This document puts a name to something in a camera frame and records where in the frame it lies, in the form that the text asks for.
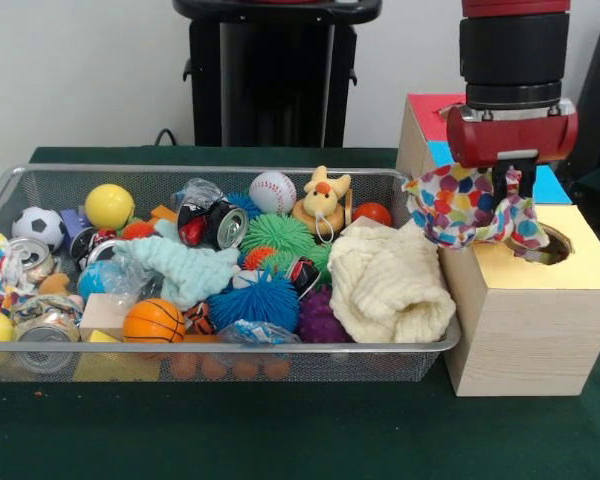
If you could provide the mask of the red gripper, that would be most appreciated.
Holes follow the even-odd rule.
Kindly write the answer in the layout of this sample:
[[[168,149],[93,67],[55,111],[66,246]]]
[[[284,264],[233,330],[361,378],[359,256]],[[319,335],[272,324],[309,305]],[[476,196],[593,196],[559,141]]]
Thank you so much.
[[[518,195],[532,198],[536,163],[561,161],[573,150],[579,117],[573,103],[562,99],[550,107],[524,110],[476,110],[453,106],[446,121],[447,140],[455,162],[465,168],[492,168],[493,207],[507,198],[509,163],[519,160]]]

